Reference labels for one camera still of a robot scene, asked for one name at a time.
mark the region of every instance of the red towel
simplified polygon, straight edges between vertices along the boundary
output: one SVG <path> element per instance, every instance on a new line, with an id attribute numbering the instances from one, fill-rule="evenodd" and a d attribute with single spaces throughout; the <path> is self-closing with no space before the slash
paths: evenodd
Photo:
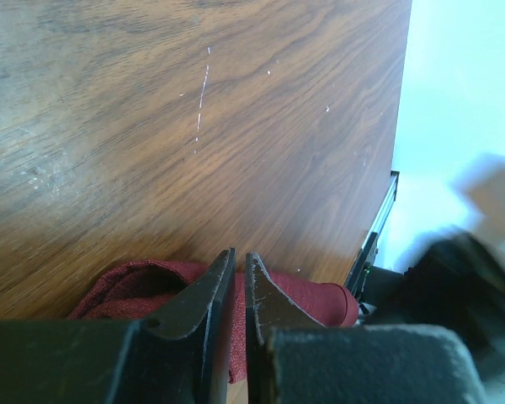
<path id="1" fill-rule="evenodd" d="M 164 305 L 208 268 L 201 263 L 134 261 L 104 274 L 68 318 L 142 318 Z M 288 274 L 271 279 L 310 316 L 327 327 L 351 327 L 358 303 L 338 284 L 316 284 Z M 236 274 L 236 302 L 230 348 L 231 383 L 247 377 L 245 278 Z"/>

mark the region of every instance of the red cloth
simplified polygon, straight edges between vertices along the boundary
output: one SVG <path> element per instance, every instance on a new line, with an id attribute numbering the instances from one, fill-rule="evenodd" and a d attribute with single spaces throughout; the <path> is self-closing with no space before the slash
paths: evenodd
<path id="1" fill-rule="evenodd" d="M 142 318 L 172 299 L 207 269 L 201 263 L 134 261 L 104 274 L 68 318 Z M 297 305 L 327 327 L 351 327 L 358 303 L 338 284 L 316 284 L 281 273 L 271 279 Z M 231 383 L 245 379 L 245 278 L 236 274 L 236 302 L 230 352 Z"/>

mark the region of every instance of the light blue surface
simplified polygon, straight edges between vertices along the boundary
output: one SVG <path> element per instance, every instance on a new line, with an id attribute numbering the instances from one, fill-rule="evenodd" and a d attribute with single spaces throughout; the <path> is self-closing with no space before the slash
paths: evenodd
<path id="1" fill-rule="evenodd" d="M 403 271 L 422 234 L 472 226 L 450 182 L 483 152 L 505 156 L 505 1 L 414 0 L 378 265 Z"/>

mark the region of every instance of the cloth fold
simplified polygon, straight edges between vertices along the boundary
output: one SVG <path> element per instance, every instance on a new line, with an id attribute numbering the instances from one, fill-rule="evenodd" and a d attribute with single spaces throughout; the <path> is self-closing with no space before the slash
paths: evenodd
<path id="1" fill-rule="evenodd" d="M 157 260 L 133 261 L 111 269 L 68 316 L 80 318 L 142 318 L 192 284 L 208 266 Z M 326 327 L 351 327 L 359 307 L 349 290 L 338 284 L 317 284 L 292 275 L 269 275 L 301 309 Z M 236 274 L 229 381 L 247 376 L 245 346 L 245 277 Z"/>

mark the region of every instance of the wooden table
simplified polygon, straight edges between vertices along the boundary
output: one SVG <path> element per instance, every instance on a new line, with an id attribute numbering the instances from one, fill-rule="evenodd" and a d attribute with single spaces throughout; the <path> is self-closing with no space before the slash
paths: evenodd
<path id="1" fill-rule="evenodd" d="M 343 283 L 390 177 L 409 0 L 0 2 L 0 317 L 136 258 Z"/>

